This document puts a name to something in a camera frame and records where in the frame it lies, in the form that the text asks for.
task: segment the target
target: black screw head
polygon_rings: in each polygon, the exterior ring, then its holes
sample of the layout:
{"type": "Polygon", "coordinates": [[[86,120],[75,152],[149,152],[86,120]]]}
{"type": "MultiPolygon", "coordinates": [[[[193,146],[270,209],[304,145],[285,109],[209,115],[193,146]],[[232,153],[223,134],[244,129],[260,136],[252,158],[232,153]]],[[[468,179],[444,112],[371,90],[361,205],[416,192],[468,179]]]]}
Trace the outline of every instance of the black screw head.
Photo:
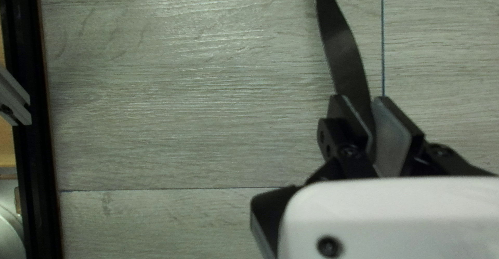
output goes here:
{"type": "Polygon", "coordinates": [[[12,111],[12,109],[9,108],[9,106],[5,105],[5,104],[2,104],[0,106],[0,112],[4,113],[4,114],[7,114],[7,115],[12,115],[14,114],[14,112],[12,111]]]}
{"type": "Polygon", "coordinates": [[[342,248],[340,242],[333,237],[323,237],[317,243],[319,253],[327,258],[336,258],[340,256],[342,248]]]}
{"type": "Polygon", "coordinates": [[[446,157],[452,156],[452,150],[449,149],[449,148],[447,148],[444,145],[432,144],[430,146],[430,149],[431,149],[431,151],[432,151],[433,154],[435,154],[435,155],[437,155],[438,157],[441,157],[441,158],[446,158],[446,157]]]}
{"type": "Polygon", "coordinates": [[[346,145],[339,149],[339,154],[341,157],[356,159],[360,156],[360,151],[355,145],[346,145]]]}

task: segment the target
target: metal bracket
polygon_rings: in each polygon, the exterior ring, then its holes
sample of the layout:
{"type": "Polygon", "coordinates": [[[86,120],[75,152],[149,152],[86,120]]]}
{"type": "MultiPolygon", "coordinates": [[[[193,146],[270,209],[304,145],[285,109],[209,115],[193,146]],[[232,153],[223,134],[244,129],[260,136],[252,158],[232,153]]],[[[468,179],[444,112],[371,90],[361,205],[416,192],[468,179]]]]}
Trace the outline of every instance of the metal bracket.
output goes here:
{"type": "Polygon", "coordinates": [[[0,66],[0,115],[13,126],[31,125],[29,104],[28,92],[0,66]]]}

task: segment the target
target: gray wood panel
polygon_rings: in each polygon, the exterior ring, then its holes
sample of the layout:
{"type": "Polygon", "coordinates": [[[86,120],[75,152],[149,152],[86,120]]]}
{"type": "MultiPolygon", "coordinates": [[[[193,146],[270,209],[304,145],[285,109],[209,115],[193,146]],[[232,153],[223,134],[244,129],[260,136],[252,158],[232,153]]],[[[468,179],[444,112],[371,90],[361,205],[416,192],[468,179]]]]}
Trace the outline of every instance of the gray wood panel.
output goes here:
{"type": "Polygon", "coordinates": [[[260,259],[250,199],[271,189],[64,192],[67,259],[260,259]]]}
{"type": "Polygon", "coordinates": [[[385,0],[387,95],[499,173],[499,0],[385,0]]]}
{"type": "MultiPolygon", "coordinates": [[[[41,0],[63,190],[301,183],[333,92],[313,0],[41,0]]],[[[339,0],[380,94],[380,0],[339,0]]]]}

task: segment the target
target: black frame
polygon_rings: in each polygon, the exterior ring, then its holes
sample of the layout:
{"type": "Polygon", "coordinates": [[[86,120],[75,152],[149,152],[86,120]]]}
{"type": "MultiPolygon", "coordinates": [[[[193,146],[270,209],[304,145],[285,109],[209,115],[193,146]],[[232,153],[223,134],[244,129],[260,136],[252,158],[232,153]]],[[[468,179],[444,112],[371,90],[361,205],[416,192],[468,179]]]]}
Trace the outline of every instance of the black frame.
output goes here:
{"type": "Polygon", "coordinates": [[[32,125],[13,127],[28,259],[62,259],[40,0],[0,0],[7,70],[30,97],[32,125]]]}

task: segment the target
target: screw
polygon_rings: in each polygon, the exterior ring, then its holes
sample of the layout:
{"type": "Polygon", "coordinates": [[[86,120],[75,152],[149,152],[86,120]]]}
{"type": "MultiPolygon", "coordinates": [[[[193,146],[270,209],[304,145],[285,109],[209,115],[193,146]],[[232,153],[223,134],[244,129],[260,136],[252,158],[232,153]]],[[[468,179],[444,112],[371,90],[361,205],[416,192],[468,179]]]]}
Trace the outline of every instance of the screw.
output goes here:
{"type": "Polygon", "coordinates": [[[0,112],[2,113],[5,113],[7,115],[12,115],[14,114],[14,112],[12,111],[12,109],[9,108],[9,106],[5,105],[5,104],[2,104],[0,106],[0,112]]]}
{"type": "Polygon", "coordinates": [[[430,146],[431,151],[433,154],[445,158],[445,157],[450,157],[452,155],[452,150],[439,144],[432,144],[430,146]]]}
{"type": "Polygon", "coordinates": [[[341,244],[333,237],[323,237],[317,243],[317,249],[324,257],[336,258],[341,253],[341,244]]]}
{"type": "Polygon", "coordinates": [[[360,156],[360,152],[355,145],[347,145],[340,148],[340,156],[346,158],[358,158],[360,156]]]}

